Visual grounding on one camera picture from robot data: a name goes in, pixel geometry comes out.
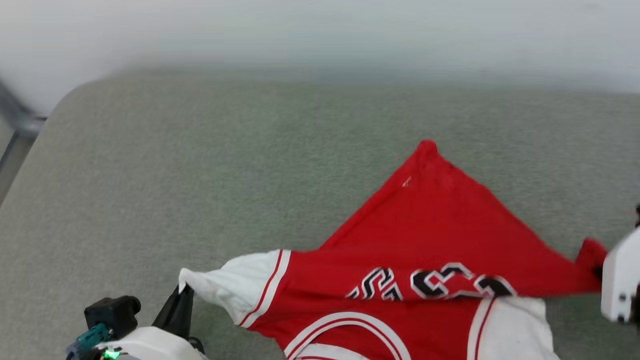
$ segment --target red fabric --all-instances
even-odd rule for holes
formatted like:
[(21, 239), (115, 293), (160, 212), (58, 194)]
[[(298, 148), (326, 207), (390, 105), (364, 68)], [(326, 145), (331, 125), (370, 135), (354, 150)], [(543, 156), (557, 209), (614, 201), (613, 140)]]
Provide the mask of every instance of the red fabric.
[[(269, 311), (252, 326), (275, 338), (282, 348), (320, 317), (340, 311), (375, 316), (393, 328), (414, 359), (466, 359), (467, 338), (479, 299), (494, 288), (519, 296), (549, 297), (598, 292), (591, 268), (602, 266), (605, 252), (585, 243), (579, 265), (548, 248), (483, 185), (444, 160), (430, 141), (418, 149), (326, 243), (310, 252), (292, 252)], [(412, 284), (416, 273), (440, 272), (463, 265), (469, 273), (426, 277), (446, 289), (424, 296)], [(376, 268), (393, 279), (373, 282), (363, 300), (363, 279)], [(383, 300), (395, 284), (402, 301)], [(346, 296), (360, 288), (356, 299)], [(361, 327), (343, 326), (314, 342), (349, 348), (369, 359), (391, 359), (388, 348)]]

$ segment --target metal bar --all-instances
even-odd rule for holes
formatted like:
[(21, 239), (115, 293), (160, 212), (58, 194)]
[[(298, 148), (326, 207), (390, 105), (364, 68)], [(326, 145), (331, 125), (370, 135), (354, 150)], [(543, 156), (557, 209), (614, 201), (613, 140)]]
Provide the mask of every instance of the metal bar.
[(43, 118), (30, 114), (0, 83), (0, 117), (4, 117), (18, 135), (35, 139), (44, 126)]

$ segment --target t-shirt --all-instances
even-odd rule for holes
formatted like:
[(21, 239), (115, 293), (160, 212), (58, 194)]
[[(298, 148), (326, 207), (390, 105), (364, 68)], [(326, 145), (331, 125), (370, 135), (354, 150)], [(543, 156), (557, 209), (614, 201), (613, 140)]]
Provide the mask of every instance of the t-shirt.
[(319, 249), (182, 269), (287, 359), (556, 359), (538, 297), (598, 292), (606, 251), (554, 252), (423, 141)]

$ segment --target green led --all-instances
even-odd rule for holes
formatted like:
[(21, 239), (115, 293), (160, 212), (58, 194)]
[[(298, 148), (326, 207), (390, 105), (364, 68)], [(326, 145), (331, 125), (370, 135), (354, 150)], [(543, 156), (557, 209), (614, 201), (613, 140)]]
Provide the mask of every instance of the green led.
[(120, 352), (117, 351), (109, 351), (109, 350), (105, 350), (104, 351), (104, 358), (105, 359), (117, 359), (118, 356), (120, 356)]

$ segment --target gray table surface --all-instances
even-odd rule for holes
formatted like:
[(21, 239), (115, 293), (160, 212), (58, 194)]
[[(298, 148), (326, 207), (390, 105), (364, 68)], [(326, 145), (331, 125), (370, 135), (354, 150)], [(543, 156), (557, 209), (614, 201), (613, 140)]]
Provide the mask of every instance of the gray table surface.
[[(567, 256), (632, 227), (637, 95), (100, 81), (62, 100), (0, 208), (2, 358), (61, 359), (102, 297), (137, 296), (150, 324), (183, 266), (318, 247), (424, 138)], [(548, 320), (561, 359), (640, 358), (596, 295)], [(212, 360), (281, 358), (199, 300), (192, 335)]]

